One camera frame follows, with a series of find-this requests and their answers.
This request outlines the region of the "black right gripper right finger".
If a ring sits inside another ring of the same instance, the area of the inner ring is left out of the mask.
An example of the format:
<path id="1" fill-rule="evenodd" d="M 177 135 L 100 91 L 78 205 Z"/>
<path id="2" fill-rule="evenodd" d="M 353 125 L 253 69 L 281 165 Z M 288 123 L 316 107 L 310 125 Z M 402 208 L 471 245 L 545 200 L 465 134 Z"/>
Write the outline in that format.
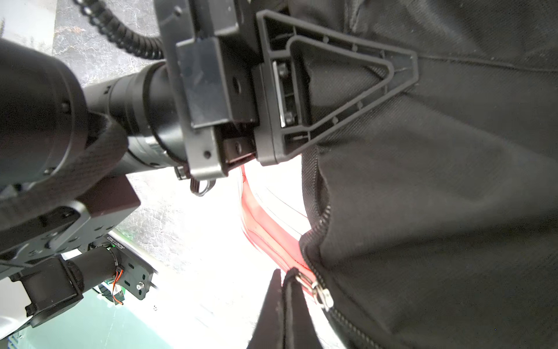
<path id="1" fill-rule="evenodd" d="M 299 270 L 292 268 L 283 279 L 282 348 L 322 348 L 298 277 Z"/>

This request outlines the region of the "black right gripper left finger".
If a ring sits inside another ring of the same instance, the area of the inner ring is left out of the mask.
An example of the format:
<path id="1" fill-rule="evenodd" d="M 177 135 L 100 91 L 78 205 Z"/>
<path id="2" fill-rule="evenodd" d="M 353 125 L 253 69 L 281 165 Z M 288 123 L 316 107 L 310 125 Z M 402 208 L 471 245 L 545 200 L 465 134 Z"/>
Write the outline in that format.
<path id="1" fill-rule="evenodd" d="M 260 315 L 247 348 L 283 348 L 283 288 L 281 270 L 275 269 L 270 279 Z"/>

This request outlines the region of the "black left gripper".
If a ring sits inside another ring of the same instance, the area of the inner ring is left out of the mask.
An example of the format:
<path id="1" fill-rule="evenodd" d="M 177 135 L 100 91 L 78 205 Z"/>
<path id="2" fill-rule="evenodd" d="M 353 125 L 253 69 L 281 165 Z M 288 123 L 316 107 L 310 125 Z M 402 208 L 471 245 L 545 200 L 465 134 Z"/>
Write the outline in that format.
<path id="1" fill-rule="evenodd" d="M 419 79 L 416 52 L 279 14 L 286 1 L 153 4 L 199 181 L 256 154 L 264 166 L 288 161 Z"/>

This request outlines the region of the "black fabric backpack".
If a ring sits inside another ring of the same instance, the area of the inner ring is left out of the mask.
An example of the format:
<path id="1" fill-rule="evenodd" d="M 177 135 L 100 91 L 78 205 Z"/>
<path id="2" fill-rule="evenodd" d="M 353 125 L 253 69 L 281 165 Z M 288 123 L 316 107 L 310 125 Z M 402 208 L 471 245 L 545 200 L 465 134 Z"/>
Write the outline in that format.
<path id="1" fill-rule="evenodd" d="M 348 348 L 557 347 L 556 1 L 290 1 L 412 49 L 414 86 L 302 156 Z"/>

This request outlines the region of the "pink school backpack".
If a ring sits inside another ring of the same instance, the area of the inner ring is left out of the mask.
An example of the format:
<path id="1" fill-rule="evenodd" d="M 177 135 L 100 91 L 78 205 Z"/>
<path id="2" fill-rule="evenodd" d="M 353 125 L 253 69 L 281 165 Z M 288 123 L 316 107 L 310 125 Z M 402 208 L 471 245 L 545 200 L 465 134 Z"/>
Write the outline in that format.
<path id="1" fill-rule="evenodd" d="M 315 276 L 302 257 L 299 240 L 282 228 L 257 201 L 244 166 L 240 167 L 240 173 L 241 218 L 245 237 L 282 271 L 297 269 L 303 290 L 312 295 Z"/>

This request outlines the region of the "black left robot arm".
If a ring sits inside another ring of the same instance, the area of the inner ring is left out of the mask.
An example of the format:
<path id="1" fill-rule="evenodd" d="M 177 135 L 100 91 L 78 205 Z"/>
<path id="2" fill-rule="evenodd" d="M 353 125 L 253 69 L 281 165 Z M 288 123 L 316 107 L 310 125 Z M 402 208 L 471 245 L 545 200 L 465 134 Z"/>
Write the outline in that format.
<path id="1" fill-rule="evenodd" d="M 61 61 L 1 41 L 1 335 L 37 327 L 105 280 L 138 299 L 153 269 L 110 232 L 140 205 L 129 173 L 190 190 L 256 159 L 298 156 L 418 81 L 418 55 L 247 1 L 156 1 L 143 36 L 79 1 L 119 49 L 151 61 L 82 87 Z"/>

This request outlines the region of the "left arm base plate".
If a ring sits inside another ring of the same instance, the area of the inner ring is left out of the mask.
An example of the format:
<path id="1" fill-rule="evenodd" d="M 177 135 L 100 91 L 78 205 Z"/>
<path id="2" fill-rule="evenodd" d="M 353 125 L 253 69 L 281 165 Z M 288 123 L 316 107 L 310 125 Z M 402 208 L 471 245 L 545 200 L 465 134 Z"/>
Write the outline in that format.
<path id="1" fill-rule="evenodd" d="M 110 244 L 105 247 L 115 257 L 114 273 L 109 279 L 98 284 L 94 291 L 114 305 L 123 305 L 126 296 L 144 300 L 151 289 L 157 270 L 147 257 L 137 250 L 121 245 Z"/>

